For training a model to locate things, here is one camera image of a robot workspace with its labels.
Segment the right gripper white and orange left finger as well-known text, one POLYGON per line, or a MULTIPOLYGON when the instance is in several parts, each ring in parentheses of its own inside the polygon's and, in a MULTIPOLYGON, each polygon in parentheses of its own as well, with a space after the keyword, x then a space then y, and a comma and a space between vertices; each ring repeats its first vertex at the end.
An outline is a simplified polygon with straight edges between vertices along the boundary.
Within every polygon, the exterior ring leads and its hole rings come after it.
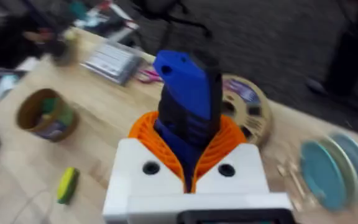
POLYGON ((129 197, 185 192, 181 164, 154 130, 157 118, 156 111, 142 115, 119 141, 103 215, 125 215, 129 197))

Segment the right gripper white and orange right finger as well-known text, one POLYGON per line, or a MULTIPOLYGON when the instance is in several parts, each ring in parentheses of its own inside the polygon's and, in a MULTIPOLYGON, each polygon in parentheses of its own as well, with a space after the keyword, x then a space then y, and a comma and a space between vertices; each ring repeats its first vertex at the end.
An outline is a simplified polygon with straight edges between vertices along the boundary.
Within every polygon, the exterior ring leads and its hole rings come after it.
POLYGON ((241 129, 222 115, 220 129, 209 142, 193 175, 195 194, 231 194, 269 191, 259 149, 241 129))

